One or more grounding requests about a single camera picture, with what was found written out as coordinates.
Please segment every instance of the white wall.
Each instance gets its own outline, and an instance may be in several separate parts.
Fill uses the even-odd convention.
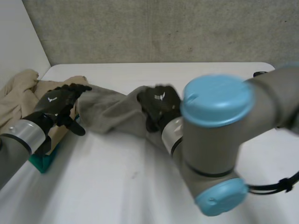
[[[14,74],[34,69],[40,78],[50,68],[21,0],[0,0],[0,88]]]

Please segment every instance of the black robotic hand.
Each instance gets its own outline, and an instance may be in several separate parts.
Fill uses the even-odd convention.
[[[48,91],[36,105],[35,111],[23,119],[38,124],[46,135],[54,125],[64,125],[74,134],[82,136],[85,134],[84,128],[70,117],[70,113],[81,94],[91,89],[90,86],[80,84],[57,87]]]
[[[171,120],[181,116],[181,100],[172,86],[149,87],[137,95],[137,100],[147,115],[148,132],[162,132]]]

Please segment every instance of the black cable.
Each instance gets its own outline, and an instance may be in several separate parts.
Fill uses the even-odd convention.
[[[281,179],[278,183],[270,185],[248,185],[249,192],[256,195],[271,195],[284,191],[287,193],[293,189],[299,181],[299,171],[290,178]]]

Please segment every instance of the blue end cap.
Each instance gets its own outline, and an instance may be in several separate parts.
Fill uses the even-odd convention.
[[[253,105],[249,83],[229,75],[207,75],[186,85],[181,112],[195,125],[220,127],[241,120]]]
[[[195,203],[206,216],[217,216],[242,203],[248,186],[240,178],[219,183],[195,198]]]

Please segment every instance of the crumpled fabric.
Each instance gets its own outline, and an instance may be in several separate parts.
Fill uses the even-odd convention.
[[[127,96],[95,85],[90,86],[93,89],[78,99],[78,112],[84,127],[99,134],[111,130],[133,134],[165,149],[161,133],[149,133],[146,130],[146,115],[137,101],[137,94],[146,86],[138,87]]]
[[[0,90],[0,133],[3,133],[17,120],[26,117],[34,111],[39,99],[49,90],[64,84],[88,84],[84,76],[74,76],[64,82],[39,81],[38,73],[34,70],[24,70],[16,74]],[[76,105],[71,110],[71,117],[74,119],[77,114]],[[53,127],[49,136],[51,137],[50,154],[59,141],[68,132],[64,126]]]

